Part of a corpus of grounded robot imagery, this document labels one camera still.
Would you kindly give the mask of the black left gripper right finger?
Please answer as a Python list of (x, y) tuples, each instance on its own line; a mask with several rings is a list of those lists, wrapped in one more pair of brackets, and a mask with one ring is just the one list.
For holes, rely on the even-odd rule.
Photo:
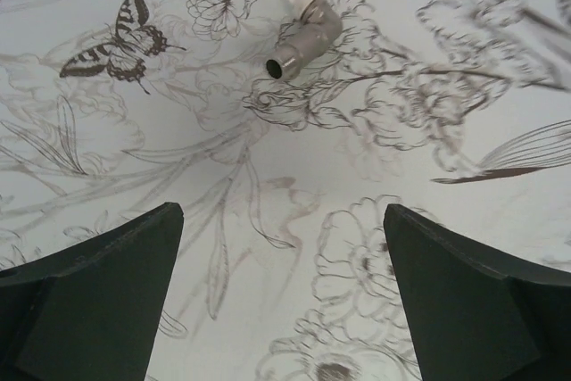
[(385, 238), (425, 380), (568, 380), (570, 275), (398, 203)]

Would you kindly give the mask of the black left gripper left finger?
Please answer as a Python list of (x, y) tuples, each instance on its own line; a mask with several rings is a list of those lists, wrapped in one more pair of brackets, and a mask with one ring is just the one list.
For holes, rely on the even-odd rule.
[(178, 203), (1, 272), (1, 378), (145, 379), (177, 259)]

